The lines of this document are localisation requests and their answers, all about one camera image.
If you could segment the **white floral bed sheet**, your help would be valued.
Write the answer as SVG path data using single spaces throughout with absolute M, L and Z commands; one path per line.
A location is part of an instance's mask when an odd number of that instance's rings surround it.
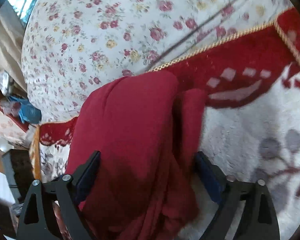
M 22 72 L 42 122 L 76 116 L 98 87 L 267 23 L 290 0 L 38 0 Z

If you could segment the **red small garment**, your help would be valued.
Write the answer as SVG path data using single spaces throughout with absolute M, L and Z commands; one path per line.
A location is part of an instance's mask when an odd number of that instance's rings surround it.
M 66 171 L 101 165 L 83 216 L 97 239 L 172 239 L 199 212 L 191 186 L 206 93 L 166 71 L 92 92 L 77 118 Z

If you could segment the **blue plastic bag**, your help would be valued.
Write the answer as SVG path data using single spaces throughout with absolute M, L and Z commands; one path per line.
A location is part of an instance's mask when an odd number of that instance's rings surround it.
M 18 114 L 23 124 L 39 124 L 42 120 L 42 113 L 34 107 L 28 99 L 22 99 L 15 96 L 9 96 L 11 102 L 20 103 Z

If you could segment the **white red floral blanket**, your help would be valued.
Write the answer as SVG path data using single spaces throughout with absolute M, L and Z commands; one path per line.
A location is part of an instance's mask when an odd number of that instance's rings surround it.
M 291 239 L 300 230 L 298 12 L 288 9 L 270 24 L 234 34 L 157 70 L 123 77 L 160 71 L 174 74 L 180 90 L 206 93 L 197 152 L 202 151 L 226 176 L 249 183 L 264 180 L 280 239 Z M 66 169 L 80 111 L 69 120 L 40 126 L 43 183 L 74 173 Z M 199 212 L 172 239 L 201 239 L 218 210 L 195 173 L 195 154 L 191 186 Z M 245 201 L 239 203 L 225 239 L 234 239 L 244 206 Z

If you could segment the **orange checkered plush blanket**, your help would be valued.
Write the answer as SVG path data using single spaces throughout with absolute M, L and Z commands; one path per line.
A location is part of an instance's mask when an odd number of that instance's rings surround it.
M 34 179 L 41 180 L 41 162 L 40 162 L 40 127 L 34 130 L 34 135 L 29 148 L 30 162 L 32 165 L 32 174 Z

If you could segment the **dark bedside cabinet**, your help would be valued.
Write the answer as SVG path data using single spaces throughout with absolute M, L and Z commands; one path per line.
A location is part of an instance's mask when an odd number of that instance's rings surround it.
M 17 204 L 23 203 L 34 181 L 29 152 L 10 149 L 1 159 L 13 198 Z

